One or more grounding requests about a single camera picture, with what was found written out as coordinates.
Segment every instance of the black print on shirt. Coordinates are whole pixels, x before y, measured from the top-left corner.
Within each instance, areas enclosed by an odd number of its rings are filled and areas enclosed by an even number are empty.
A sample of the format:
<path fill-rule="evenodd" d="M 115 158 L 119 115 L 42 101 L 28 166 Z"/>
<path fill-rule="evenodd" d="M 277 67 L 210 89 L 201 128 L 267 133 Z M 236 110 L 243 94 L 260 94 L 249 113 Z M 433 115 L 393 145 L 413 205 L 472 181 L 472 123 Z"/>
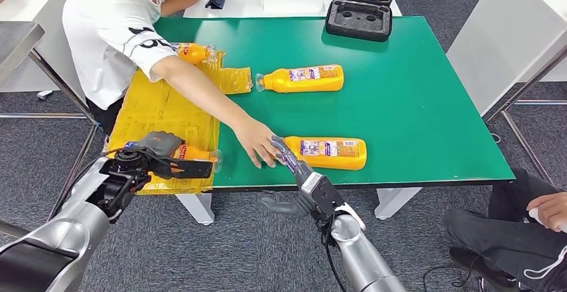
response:
<path fill-rule="evenodd" d="M 142 27 L 142 29 L 137 29 L 137 28 L 132 28 L 132 27 L 128 27 L 128 30 L 130 30 L 131 33 L 138 35 L 140 33 L 143 33 L 144 31 L 151 31 L 154 32 L 153 29 L 149 28 L 149 27 Z"/>
<path fill-rule="evenodd" d="M 153 29 L 151 29 L 149 27 L 142 27 L 142 28 L 129 27 L 128 30 L 130 30 L 130 32 L 135 34 L 135 35 L 140 35 L 141 33 L 144 33 L 146 31 L 149 31 L 149 32 L 152 32 L 152 33 L 155 32 Z M 157 47 L 158 45 L 162 45 L 163 47 L 169 47 L 172 50 L 174 50 L 174 48 L 171 47 L 171 45 L 165 39 L 147 39 L 143 43 L 140 44 L 140 46 L 143 47 L 143 48 L 154 48 L 154 47 Z"/>

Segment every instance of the yellow bottle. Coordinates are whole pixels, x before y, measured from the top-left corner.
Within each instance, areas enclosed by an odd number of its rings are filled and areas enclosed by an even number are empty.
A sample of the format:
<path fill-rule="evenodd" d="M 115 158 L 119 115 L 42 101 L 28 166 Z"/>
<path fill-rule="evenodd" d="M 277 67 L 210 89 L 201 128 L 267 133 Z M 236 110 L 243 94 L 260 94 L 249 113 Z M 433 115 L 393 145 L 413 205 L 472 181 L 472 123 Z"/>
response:
<path fill-rule="evenodd" d="M 200 46 L 196 43 L 173 43 L 177 55 L 185 61 L 197 65 L 203 61 L 215 61 L 217 51 L 212 45 Z"/>
<path fill-rule="evenodd" d="M 283 141 L 311 167 L 360 170 L 366 164 L 366 143 L 357 138 L 290 136 Z"/>
<path fill-rule="evenodd" d="M 334 92 L 342 88 L 344 73 L 339 65 L 297 69 L 278 69 L 267 75 L 256 75 L 256 90 L 278 93 Z"/>
<path fill-rule="evenodd" d="M 203 160 L 213 163 L 213 172 L 218 173 L 223 167 L 223 153 L 221 150 L 214 150 L 209 152 L 208 150 L 201 150 L 199 148 L 180 145 L 175 153 L 171 156 L 173 158 L 179 158 L 181 160 Z"/>

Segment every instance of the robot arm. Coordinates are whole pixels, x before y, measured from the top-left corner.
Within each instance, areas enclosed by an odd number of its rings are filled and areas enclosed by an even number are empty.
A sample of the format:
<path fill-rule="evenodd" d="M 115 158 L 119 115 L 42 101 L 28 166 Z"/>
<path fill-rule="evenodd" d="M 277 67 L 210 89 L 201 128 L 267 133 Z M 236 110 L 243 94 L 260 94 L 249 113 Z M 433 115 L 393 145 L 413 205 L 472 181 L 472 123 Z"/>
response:
<path fill-rule="evenodd" d="M 355 292 L 406 292 L 380 253 L 364 235 L 366 227 L 344 201 L 327 176 L 298 161 L 280 139 L 271 141 L 296 179 L 300 195 L 293 203 L 262 199 L 272 212 L 298 217 L 311 214 L 322 231 L 330 230 L 333 245 L 341 252 L 344 270 Z"/>
<path fill-rule="evenodd" d="M 0 291 L 77 291 L 93 252 L 150 180 L 148 172 L 163 178 L 211 175 L 211 162 L 170 157 L 181 142 L 173 134 L 153 132 L 136 146 L 117 150 L 114 158 L 93 162 L 61 210 L 55 206 L 50 221 L 0 248 Z M 58 202 L 65 196 L 66 190 Z"/>

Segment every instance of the foam insert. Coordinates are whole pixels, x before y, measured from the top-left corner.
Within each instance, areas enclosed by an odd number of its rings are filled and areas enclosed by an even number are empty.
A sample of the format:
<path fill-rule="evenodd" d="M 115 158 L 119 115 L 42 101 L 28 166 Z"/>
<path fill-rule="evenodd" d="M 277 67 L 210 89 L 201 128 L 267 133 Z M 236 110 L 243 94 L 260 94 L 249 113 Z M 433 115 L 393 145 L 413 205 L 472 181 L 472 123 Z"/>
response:
<path fill-rule="evenodd" d="M 387 6 L 333 0 L 325 29 L 333 35 L 386 41 L 392 31 L 392 11 Z"/>

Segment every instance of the black cable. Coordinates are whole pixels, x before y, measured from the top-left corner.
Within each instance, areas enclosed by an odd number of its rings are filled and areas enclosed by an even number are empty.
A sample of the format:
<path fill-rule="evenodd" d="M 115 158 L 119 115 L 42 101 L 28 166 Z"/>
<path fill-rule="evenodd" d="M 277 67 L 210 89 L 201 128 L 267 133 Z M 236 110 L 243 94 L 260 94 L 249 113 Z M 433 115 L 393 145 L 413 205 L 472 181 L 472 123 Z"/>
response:
<path fill-rule="evenodd" d="M 102 153 L 99 157 L 93 159 L 92 161 L 90 161 L 87 165 L 85 165 L 85 167 L 83 167 L 73 178 L 73 180 L 71 182 L 69 182 L 69 184 L 65 187 L 63 187 L 63 190 L 61 191 L 61 193 L 59 194 L 59 197 L 57 198 L 55 205 L 53 206 L 51 212 L 49 213 L 49 217 L 47 218 L 47 221 L 50 221 L 53 217 L 55 217 L 55 215 L 57 215 L 57 213 L 59 213 L 61 207 L 63 206 L 63 203 L 65 202 L 65 199 L 67 198 L 67 196 L 69 195 L 69 193 L 71 192 L 71 190 L 73 189 L 73 187 L 75 187 L 75 184 L 79 181 L 79 179 L 83 176 L 83 174 L 87 171 L 87 169 L 89 169 L 94 163 L 96 163 L 97 160 L 115 153 L 119 150 L 128 150 L 131 152 L 139 152 L 142 153 L 146 156 L 149 156 L 153 159 L 155 159 L 156 161 L 165 164 L 167 166 L 169 166 L 169 162 L 162 160 L 161 158 L 155 156 L 154 154 L 148 153 L 145 150 L 139 150 L 136 148 L 117 148 L 115 150 L 109 150 L 108 152 Z"/>
<path fill-rule="evenodd" d="M 467 272 L 467 277 L 466 277 L 464 280 L 454 281 L 454 282 L 451 283 L 451 285 L 454 286 L 454 287 L 464 287 L 465 284 L 467 284 L 468 280 L 470 280 L 470 278 L 471 278 L 471 276 L 472 276 L 473 266 L 474 266 L 475 262 L 476 262 L 477 260 L 479 260 L 480 258 L 482 258 L 484 255 L 486 255 L 486 254 L 488 254 L 488 253 L 490 253 L 490 252 L 493 252 L 493 251 L 495 251 L 495 250 L 506 250 L 506 251 L 512 251 L 512 252 L 517 252 L 517 253 L 531 254 L 531 255 L 536 255 L 536 256 L 539 256 L 539 257 L 543 257 L 543 258 L 546 258 L 546 259 L 550 259 L 550 260 L 554 260 L 554 261 L 555 261 L 555 259 L 552 258 L 552 257 L 548 257 L 547 255 L 541 255 L 541 254 L 535 253 L 535 252 L 521 251 L 521 250 L 511 249 L 511 248 L 508 248 L 508 247 L 492 247 L 492 248 L 490 248 L 490 249 L 488 249 L 488 250 L 486 250 L 486 251 L 480 253 L 479 255 L 477 255 L 477 256 L 472 260 L 471 265 L 469 266 L 469 270 L 468 270 L 468 272 Z M 457 266 L 455 266 L 455 265 L 443 265 L 443 266 L 439 266 L 439 267 L 432 267 L 432 268 L 430 268 L 430 269 L 427 270 L 425 273 L 423 273 L 422 279 L 423 279 L 423 291 L 424 291 L 424 292 L 427 292 L 427 284 L 425 283 L 425 279 L 426 279 L 427 275 L 428 275 L 429 273 L 431 273 L 431 272 L 433 272 L 433 271 L 435 271 L 435 270 L 439 270 L 439 269 L 459 269 L 459 270 L 461 270 L 460 267 L 457 267 Z"/>
<path fill-rule="evenodd" d="M 329 265 L 331 266 L 331 270 L 333 271 L 333 275 L 335 276 L 335 280 L 337 281 L 341 291 L 346 292 L 346 289 L 344 288 L 342 281 L 338 277 L 338 273 L 335 269 L 335 264 L 333 264 L 333 258 L 331 257 L 331 251 L 329 249 L 329 241 L 330 241 L 330 237 L 331 237 L 331 228 L 333 226 L 334 221 L 335 221 L 335 214 L 333 213 L 333 216 L 331 218 L 331 223 L 328 224 L 326 233 L 321 232 L 321 243 L 323 243 L 323 245 L 325 246 L 325 251 L 327 252 L 327 260 L 329 260 Z"/>

